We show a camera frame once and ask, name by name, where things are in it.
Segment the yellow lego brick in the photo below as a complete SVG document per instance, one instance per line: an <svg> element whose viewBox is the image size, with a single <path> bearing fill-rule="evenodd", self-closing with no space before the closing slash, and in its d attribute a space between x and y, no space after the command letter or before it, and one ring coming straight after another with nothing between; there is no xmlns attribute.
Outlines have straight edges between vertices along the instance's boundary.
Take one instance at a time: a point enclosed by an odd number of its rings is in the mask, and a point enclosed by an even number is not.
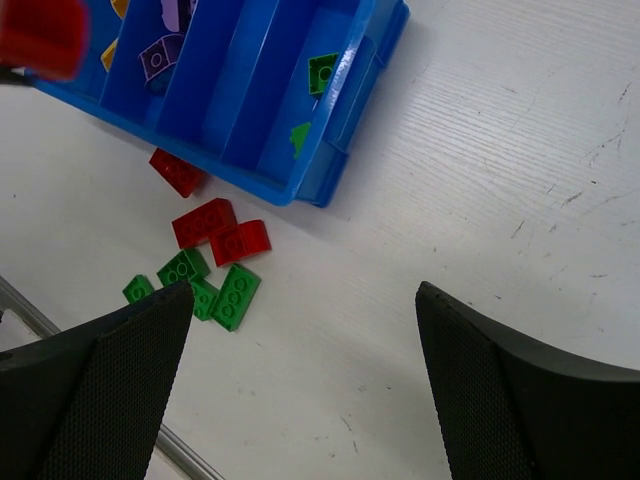
<svg viewBox="0 0 640 480"><path fill-rule="evenodd" d="M109 72L115 56L118 39L115 38L100 56L101 63L106 72Z"/></svg>

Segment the red half-round lego brick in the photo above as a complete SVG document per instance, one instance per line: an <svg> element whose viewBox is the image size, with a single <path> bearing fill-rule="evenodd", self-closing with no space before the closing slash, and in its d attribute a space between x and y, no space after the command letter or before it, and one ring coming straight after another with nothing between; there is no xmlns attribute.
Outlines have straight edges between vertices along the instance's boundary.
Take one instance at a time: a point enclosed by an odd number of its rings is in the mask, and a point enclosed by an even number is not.
<svg viewBox="0 0 640 480"><path fill-rule="evenodd" d="M191 196L207 177L202 170L160 148L149 164L182 198Z"/></svg>

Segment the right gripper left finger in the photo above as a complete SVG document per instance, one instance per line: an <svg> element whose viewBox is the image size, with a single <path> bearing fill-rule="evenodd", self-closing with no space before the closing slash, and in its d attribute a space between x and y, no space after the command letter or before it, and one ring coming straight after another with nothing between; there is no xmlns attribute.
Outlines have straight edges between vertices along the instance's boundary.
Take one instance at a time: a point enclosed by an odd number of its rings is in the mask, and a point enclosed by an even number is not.
<svg viewBox="0 0 640 480"><path fill-rule="evenodd" d="M2 478L144 478L193 306L179 282L2 352Z"/></svg>

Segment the green lego brick top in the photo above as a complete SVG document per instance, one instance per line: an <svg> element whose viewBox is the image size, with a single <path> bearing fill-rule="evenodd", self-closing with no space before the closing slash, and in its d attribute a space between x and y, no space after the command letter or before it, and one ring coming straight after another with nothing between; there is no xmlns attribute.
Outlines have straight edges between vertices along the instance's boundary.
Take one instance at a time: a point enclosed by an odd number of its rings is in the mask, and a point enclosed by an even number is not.
<svg viewBox="0 0 640 480"><path fill-rule="evenodd" d="M305 122L291 129L290 143L293 145L293 148L294 148L295 159L299 158L299 155L304 146L304 143L306 141L310 128L311 128L311 123Z"/></svg>

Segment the purple lego brick studs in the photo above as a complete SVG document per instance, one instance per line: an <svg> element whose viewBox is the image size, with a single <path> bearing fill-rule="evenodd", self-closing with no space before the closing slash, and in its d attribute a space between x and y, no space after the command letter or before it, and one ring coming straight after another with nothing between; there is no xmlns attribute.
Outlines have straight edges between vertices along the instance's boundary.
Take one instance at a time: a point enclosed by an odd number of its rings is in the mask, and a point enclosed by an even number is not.
<svg viewBox="0 0 640 480"><path fill-rule="evenodd" d="M143 67L146 85L159 78L177 63L184 39L185 36L181 33L167 34L139 54L138 58Z"/></svg>

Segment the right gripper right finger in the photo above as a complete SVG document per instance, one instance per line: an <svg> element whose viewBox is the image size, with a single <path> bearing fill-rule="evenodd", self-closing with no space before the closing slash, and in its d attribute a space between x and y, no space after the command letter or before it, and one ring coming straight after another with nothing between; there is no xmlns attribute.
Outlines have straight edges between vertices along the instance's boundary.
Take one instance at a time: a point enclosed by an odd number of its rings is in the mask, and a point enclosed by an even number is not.
<svg viewBox="0 0 640 480"><path fill-rule="evenodd" d="M452 478L638 478L638 371L552 347L429 282L415 305Z"/></svg>

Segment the red oval lego brick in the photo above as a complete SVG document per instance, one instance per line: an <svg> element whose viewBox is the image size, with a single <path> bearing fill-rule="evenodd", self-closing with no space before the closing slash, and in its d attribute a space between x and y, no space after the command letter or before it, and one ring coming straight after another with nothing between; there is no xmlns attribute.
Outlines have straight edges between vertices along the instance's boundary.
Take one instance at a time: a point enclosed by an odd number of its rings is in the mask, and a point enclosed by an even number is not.
<svg viewBox="0 0 640 480"><path fill-rule="evenodd" d="M25 68L49 80L70 80L88 48L89 14L82 1L1 3L1 72Z"/></svg>

